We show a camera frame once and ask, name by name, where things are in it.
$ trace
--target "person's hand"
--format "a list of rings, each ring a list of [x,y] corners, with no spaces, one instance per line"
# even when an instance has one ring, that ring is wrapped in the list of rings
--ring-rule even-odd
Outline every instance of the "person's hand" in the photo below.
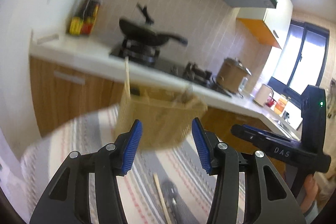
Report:
[[[306,196],[301,203],[301,211],[302,213],[305,213],[309,210],[311,205],[313,204],[317,192],[319,190],[319,187],[317,185],[317,182],[314,180],[313,175],[307,175],[306,179],[304,180],[303,187],[306,190]]]

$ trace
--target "white wall cabinet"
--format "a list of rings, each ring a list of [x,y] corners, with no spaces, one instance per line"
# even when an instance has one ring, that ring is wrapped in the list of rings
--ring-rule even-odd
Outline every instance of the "white wall cabinet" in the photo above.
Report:
[[[291,0],[277,0],[276,9],[241,8],[237,19],[250,30],[262,44],[283,48],[292,17]]]

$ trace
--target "wooden cabinet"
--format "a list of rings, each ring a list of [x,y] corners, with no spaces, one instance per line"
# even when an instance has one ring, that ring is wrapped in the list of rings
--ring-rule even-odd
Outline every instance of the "wooden cabinet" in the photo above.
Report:
[[[277,0],[277,8],[241,8],[240,20],[261,44],[282,48],[285,45],[292,17],[291,0]]]
[[[30,58],[31,95],[41,136],[82,114],[120,102],[123,83]]]
[[[236,151],[249,154],[252,154],[254,151],[258,150],[258,148],[250,142],[244,141],[232,135],[230,132],[231,127],[234,124],[248,124],[256,128],[270,131],[269,128],[259,119],[212,107],[208,107],[208,111],[202,117],[201,123],[205,130],[215,133],[218,138],[233,147]],[[285,163],[273,158],[270,158],[270,160],[282,175],[285,171]]]

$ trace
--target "tiled wall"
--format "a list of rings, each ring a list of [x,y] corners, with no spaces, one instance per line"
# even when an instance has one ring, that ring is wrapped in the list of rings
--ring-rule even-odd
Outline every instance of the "tiled wall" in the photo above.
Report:
[[[297,21],[310,22],[312,24],[329,29],[330,36],[327,62],[325,64],[325,70],[320,85],[322,88],[328,90],[335,64],[336,23],[299,11],[294,11],[292,18]],[[333,173],[333,170],[335,170],[336,168],[336,120],[334,118],[327,119],[326,122],[324,151],[325,153],[328,153],[332,156],[332,165],[330,168],[330,172]]]
[[[236,21],[239,8],[222,0],[103,0],[95,33],[111,45],[120,43],[123,35],[119,18],[144,22],[135,8],[137,2],[148,5],[155,20],[153,27],[175,32],[189,40],[187,47],[170,41],[161,48],[161,56],[186,65],[196,62],[217,73],[226,57],[237,57],[251,70],[246,90],[251,92],[268,58],[270,46],[259,44],[251,33]]]
[[[256,95],[256,93],[258,92],[258,90],[260,89],[261,85],[264,83],[268,83],[268,81],[270,80],[270,78],[272,77],[275,68],[277,67],[280,55],[281,55],[281,49],[280,48],[276,48],[276,47],[272,47],[269,55],[268,55],[268,59],[265,63],[265,66],[260,74],[259,79],[257,80],[256,85],[254,86],[251,94],[253,96]]]

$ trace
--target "pot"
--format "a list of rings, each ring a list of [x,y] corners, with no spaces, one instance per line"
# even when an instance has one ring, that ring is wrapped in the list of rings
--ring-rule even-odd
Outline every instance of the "pot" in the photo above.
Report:
[[[154,20],[149,17],[147,13],[147,6],[142,8],[139,4],[137,4],[137,7],[146,18],[146,22],[144,24],[138,24],[129,19],[120,18],[119,27],[126,39],[135,40],[151,47],[162,46],[167,43],[169,39],[173,39],[183,46],[188,45],[188,40],[180,35],[155,31],[151,27],[151,25],[154,24]]]
[[[226,58],[221,66],[216,82],[223,89],[232,93],[239,93],[239,86],[244,77],[251,75],[251,72],[243,66],[238,59]]]

